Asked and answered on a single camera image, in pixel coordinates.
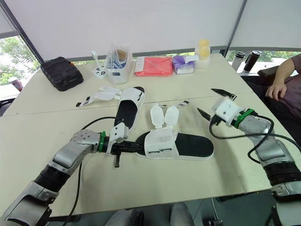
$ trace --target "person's hand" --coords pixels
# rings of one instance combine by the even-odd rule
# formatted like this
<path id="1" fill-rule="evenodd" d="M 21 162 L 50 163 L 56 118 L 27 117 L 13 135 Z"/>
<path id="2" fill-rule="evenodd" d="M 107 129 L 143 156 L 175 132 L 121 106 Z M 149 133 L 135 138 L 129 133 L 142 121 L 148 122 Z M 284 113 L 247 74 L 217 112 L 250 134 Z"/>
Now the person's hand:
<path id="1" fill-rule="evenodd" d="M 280 97 L 283 98 L 286 93 L 286 85 L 284 84 L 284 82 L 274 82 L 273 85 L 268 88 L 265 96 L 278 101 L 279 92 Z"/>

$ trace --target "red bag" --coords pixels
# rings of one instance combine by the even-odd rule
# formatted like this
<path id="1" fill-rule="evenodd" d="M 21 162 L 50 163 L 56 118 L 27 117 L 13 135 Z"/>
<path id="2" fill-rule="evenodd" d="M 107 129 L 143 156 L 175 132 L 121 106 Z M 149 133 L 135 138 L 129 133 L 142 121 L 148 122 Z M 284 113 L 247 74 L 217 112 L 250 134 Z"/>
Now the red bag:
<path id="1" fill-rule="evenodd" d="M 169 76 L 173 73 L 171 57 L 138 57 L 135 65 L 136 76 Z"/>

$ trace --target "yellow bottle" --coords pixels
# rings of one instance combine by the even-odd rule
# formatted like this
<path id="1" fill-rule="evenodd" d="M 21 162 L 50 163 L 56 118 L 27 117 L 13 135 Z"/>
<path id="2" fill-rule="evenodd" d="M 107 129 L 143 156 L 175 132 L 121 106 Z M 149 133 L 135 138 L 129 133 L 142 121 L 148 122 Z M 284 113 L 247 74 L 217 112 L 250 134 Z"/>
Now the yellow bottle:
<path id="1" fill-rule="evenodd" d="M 208 39 L 201 39 L 195 49 L 195 55 L 199 55 L 199 61 L 196 68 L 204 69 L 209 66 L 210 62 L 210 42 Z"/>

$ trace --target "robotic arm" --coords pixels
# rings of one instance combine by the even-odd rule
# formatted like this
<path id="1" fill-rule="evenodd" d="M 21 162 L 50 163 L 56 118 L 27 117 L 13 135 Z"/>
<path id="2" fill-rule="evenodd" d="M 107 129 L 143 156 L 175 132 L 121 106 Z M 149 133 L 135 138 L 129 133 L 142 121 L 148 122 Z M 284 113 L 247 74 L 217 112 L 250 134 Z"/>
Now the robotic arm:
<path id="1" fill-rule="evenodd" d="M 123 122 L 112 128 L 113 136 L 110 138 L 105 136 L 105 132 L 99 134 L 90 130 L 80 130 L 75 133 L 70 142 L 55 154 L 38 177 L 31 181 L 14 200 L 4 212 L 2 220 L 7 221 L 10 225 L 45 225 L 51 214 L 48 205 L 54 202 L 59 190 L 81 164 L 84 157 L 89 153 L 96 152 L 115 154 L 117 156 L 115 165 L 119 166 L 121 154 L 119 150 L 122 150 L 123 146 L 131 145 L 131 142 L 119 145 L 127 139 L 127 133 L 128 127 Z"/>
<path id="2" fill-rule="evenodd" d="M 227 126 L 241 130 L 245 134 L 266 134 L 271 126 L 270 122 L 255 118 L 254 110 L 237 106 L 233 100 L 235 95 L 222 93 L 223 98 L 217 101 L 212 110 L 214 116 L 199 109 L 200 113 L 211 122 L 218 125 L 221 121 Z M 252 136 L 249 139 L 257 145 L 263 136 Z M 275 137 L 269 136 L 257 149 L 259 162 L 265 170 L 271 191 L 277 201 L 276 208 L 272 208 L 272 225 L 300 225 L 301 224 L 301 173 L 287 150 L 286 146 Z"/>

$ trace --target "person's arm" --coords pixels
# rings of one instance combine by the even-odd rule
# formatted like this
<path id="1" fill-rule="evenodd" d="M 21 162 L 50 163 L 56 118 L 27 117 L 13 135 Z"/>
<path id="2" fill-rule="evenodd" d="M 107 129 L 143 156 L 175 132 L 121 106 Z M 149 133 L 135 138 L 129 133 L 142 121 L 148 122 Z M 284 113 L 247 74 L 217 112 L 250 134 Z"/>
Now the person's arm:
<path id="1" fill-rule="evenodd" d="M 285 60 L 277 69 L 273 84 L 268 88 L 265 96 L 278 101 L 278 95 L 283 98 L 286 92 L 285 79 L 291 76 L 295 70 L 295 64 L 292 59 Z"/>

